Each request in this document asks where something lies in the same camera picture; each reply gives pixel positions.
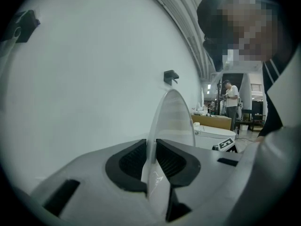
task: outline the metal railing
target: metal railing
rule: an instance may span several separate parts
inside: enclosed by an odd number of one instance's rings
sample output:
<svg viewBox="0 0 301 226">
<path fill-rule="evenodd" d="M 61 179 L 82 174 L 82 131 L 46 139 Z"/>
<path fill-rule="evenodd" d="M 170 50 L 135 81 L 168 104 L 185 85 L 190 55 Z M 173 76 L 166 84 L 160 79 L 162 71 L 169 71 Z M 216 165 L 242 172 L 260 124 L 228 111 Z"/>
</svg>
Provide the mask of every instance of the metal railing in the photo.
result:
<svg viewBox="0 0 301 226">
<path fill-rule="evenodd" d="M 262 91 L 262 85 L 260 84 L 251 84 L 252 91 Z"/>
</svg>

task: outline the black sleeve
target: black sleeve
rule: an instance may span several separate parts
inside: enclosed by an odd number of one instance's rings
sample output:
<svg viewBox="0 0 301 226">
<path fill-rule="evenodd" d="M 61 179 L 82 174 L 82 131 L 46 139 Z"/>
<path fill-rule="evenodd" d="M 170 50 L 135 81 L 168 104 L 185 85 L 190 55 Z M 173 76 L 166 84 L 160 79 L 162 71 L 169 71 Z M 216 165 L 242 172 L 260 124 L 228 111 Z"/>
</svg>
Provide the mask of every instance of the black sleeve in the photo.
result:
<svg viewBox="0 0 301 226">
<path fill-rule="evenodd" d="M 265 66 L 262 67 L 262 72 L 263 72 L 264 93 L 267 97 L 267 103 L 268 103 L 268 116 L 258 136 L 266 136 L 270 132 L 278 130 L 282 127 L 282 122 L 280 120 L 280 117 L 267 93 L 267 91 L 273 84 L 269 78 Z"/>
</svg>

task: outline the gray pants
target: gray pants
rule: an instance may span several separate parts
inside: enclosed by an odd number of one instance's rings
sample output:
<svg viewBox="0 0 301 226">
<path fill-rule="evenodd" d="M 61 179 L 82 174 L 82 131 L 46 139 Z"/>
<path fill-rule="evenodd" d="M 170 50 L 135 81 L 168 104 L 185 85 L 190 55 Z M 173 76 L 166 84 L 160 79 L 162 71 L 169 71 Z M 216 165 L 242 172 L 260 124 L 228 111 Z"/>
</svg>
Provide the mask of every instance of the gray pants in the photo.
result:
<svg viewBox="0 0 301 226">
<path fill-rule="evenodd" d="M 226 115 L 231 118 L 231 128 L 230 130 L 234 131 L 234 125 L 236 120 L 236 110 L 237 106 L 226 107 Z"/>
</svg>

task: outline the person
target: person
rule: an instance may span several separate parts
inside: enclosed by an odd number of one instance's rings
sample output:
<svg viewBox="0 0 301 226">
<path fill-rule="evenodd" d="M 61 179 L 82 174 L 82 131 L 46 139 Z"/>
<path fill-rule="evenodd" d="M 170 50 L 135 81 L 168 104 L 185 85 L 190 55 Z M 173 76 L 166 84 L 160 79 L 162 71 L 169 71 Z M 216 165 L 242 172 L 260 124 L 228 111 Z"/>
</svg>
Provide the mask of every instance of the person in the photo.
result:
<svg viewBox="0 0 301 226">
<path fill-rule="evenodd" d="M 235 85 L 232 85 L 229 80 L 223 82 L 226 87 L 226 116 L 231 118 L 231 128 L 230 130 L 234 131 L 234 125 L 236 120 L 236 111 L 238 105 L 238 88 Z"/>
<path fill-rule="evenodd" d="M 267 94 L 296 52 L 300 37 L 295 20 L 289 20 L 285 6 L 252 3 L 251 0 L 202 0 L 197 9 L 198 25 L 211 45 L 212 53 L 238 51 L 244 60 L 262 64 L 268 116 L 256 141 L 282 127 L 280 117 Z"/>
</svg>

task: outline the hand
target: hand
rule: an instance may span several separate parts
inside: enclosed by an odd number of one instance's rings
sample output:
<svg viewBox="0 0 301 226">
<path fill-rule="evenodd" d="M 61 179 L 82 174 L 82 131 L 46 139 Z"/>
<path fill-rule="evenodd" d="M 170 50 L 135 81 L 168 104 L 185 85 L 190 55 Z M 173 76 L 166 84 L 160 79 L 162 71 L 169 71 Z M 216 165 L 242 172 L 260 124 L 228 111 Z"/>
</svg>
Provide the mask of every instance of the hand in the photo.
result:
<svg viewBox="0 0 301 226">
<path fill-rule="evenodd" d="M 260 137 L 257 137 L 256 138 L 256 142 L 262 142 L 264 140 L 264 137 L 263 136 L 260 136 Z"/>
</svg>

